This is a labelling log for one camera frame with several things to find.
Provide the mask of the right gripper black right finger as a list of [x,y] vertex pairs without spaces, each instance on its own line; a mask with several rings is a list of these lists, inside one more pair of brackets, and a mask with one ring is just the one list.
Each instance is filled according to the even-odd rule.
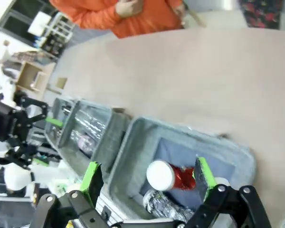
[[255,187],[238,190],[217,184],[204,157],[197,157],[193,169],[196,189],[203,203],[185,225],[186,228],[211,228],[220,214],[230,215],[237,228],[270,228],[266,210]]

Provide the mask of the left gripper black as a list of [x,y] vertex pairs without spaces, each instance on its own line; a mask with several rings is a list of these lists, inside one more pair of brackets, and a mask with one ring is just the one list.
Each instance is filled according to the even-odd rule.
[[38,152],[37,146],[26,142],[29,127],[41,120],[45,120],[58,127],[62,127],[63,122],[48,117],[48,104],[28,97],[25,92],[16,91],[13,101],[17,106],[24,109],[31,105],[41,109],[40,114],[28,117],[25,111],[17,110],[0,101],[0,141],[8,142],[8,151],[5,154],[5,159],[21,168],[28,169],[33,157]]

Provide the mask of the person's right hand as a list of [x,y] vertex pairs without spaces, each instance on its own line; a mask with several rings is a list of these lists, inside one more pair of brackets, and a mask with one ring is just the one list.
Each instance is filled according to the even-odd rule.
[[120,0],[115,6],[115,11],[121,18],[128,18],[141,13],[143,5],[143,0]]

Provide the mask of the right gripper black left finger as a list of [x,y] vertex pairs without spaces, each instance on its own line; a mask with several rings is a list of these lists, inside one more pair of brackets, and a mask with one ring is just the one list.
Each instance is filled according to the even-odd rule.
[[34,228],[65,228],[69,221],[78,219],[85,228],[107,228],[107,222],[95,207],[103,187],[101,165],[90,162],[79,190],[62,197],[45,194],[33,216]]

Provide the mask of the person's left hand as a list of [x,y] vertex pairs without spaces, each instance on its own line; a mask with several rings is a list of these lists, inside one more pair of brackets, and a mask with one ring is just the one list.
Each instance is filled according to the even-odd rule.
[[180,4],[179,6],[174,8],[174,12],[179,16],[183,17],[186,13],[186,6],[184,3]]

